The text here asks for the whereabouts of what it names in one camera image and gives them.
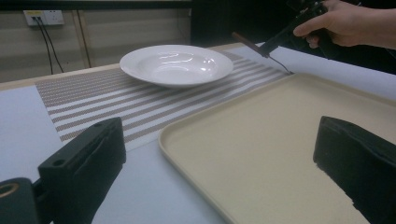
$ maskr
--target beige wall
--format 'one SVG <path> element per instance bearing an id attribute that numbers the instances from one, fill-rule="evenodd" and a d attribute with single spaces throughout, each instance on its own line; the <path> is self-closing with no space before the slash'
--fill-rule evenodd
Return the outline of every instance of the beige wall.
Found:
<path id="1" fill-rule="evenodd" d="M 189 44 L 187 9 L 63 11 L 64 25 L 46 26 L 65 72 L 118 63 L 134 50 L 161 44 Z M 60 73 L 52 57 L 54 73 Z M 38 27 L 22 11 L 0 12 L 0 82 L 50 75 Z"/>

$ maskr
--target striped placemat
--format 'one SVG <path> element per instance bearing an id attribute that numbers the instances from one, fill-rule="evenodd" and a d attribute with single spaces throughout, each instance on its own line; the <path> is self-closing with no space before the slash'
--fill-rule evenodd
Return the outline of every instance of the striped placemat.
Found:
<path id="1" fill-rule="evenodd" d="M 35 85 L 64 143 L 94 123 L 121 117 L 127 150 L 158 137 L 167 124 L 287 76 L 283 71 L 229 52 L 226 78 L 186 90 L 129 77 L 120 68 L 39 81 Z"/>

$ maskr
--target black cable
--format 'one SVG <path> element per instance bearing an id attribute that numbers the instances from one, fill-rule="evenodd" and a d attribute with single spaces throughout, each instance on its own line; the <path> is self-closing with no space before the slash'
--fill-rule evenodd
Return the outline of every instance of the black cable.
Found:
<path id="1" fill-rule="evenodd" d="M 41 20 L 41 18 L 38 18 L 38 20 L 41 21 L 41 24 L 43 25 L 44 31 L 46 32 L 46 35 L 49 38 L 49 42 L 50 42 L 50 45 L 52 46 L 52 51 L 53 51 L 53 55 L 55 56 L 56 63 L 59 65 L 59 67 L 61 68 L 61 71 L 63 72 L 64 70 L 62 69 L 61 64 L 59 63 L 58 57 L 56 56 L 55 48 L 53 47 L 52 41 L 50 40 L 50 35 L 47 32 L 46 26 L 44 25 L 44 23 Z"/>
<path id="2" fill-rule="evenodd" d="M 183 33 L 183 31 L 181 31 L 181 28 L 180 28 L 180 21 L 179 21 L 180 20 L 180 9 L 178 8 L 178 9 L 176 9 L 176 11 L 177 11 L 177 29 L 180 32 L 181 37 L 183 38 L 184 42 L 186 44 L 188 44 L 189 41 L 187 40 L 186 35 Z"/>
<path id="3" fill-rule="evenodd" d="M 277 61 L 276 59 L 274 59 L 271 56 L 268 56 L 268 58 L 270 58 L 271 60 L 273 60 L 276 63 L 279 63 L 289 74 L 294 74 L 293 72 L 291 72 L 285 65 L 283 65 L 283 63 L 280 63 L 279 61 Z"/>
<path id="4" fill-rule="evenodd" d="M 33 20 L 34 20 L 35 22 L 37 22 L 37 25 L 38 25 L 38 27 L 40 28 L 41 34 L 43 35 L 44 41 L 46 42 L 47 53 L 48 53 L 48 55 L 49 55 L 50 73 L 53 75 L 52 60 L 50 59 L 50 48 L 49 48 L 49 43 L 47 42 L 47 38 L 46 38 L 46 36 L 44 35 L 43 28 L 41 28 L 41 24 L 40 24 L 40 22 L 38 22 L 38 19 L 37 19 L 36 17 L 33 17 Z"/>
<path id="5" fill-rule="evenodd" d="M 386 49 L 386 51 L 387 51 L 394 59 L 396 59 L 396 49 Z"/>

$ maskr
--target white table surface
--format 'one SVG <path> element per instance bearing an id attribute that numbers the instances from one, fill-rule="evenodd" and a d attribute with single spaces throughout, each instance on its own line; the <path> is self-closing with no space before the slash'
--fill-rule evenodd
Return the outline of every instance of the white table surface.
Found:
<path id="1" fill-rule="evenodd" d="M 229 49 L 282 69 L 246 47 Z M 396 100 L 396 76 L 279 48 L 272 56 L 295 73 L 309 73 Z M 28 177 L 63 143 L 35 86 L 0 91 L 0 181 Z M 162 155 L 157 141 L 127 153 L 93 223 L 225 223 Z"/>

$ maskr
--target power outlet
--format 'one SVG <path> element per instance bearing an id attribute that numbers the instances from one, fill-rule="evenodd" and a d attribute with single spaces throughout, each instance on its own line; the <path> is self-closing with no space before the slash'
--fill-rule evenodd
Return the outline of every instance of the power outlet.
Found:
<path id="1" fill-rule="evenodd" d="M 34 18 L 40 18 L 43 21 L 43 24 L 47 24 L 46 17 L 42 10 L 24 10 L 23 14 L 25 15 L 27 24 L 30 26 L 38 25 Z"/>
<path id="2" fill-rule="evenodd" d="M 44 11 L 47 25 L 62 25 L 64 24 L 64 16 L 61 10 L 46 10 Z"/>
<path id="3" fill-rule="evenodd" d="M 24 10 L 23 14 L 29 26 L 38 25 L 34 18 L 40 18 L 44 25 L 64 24 L 64 16 L 61 10 Z"/>

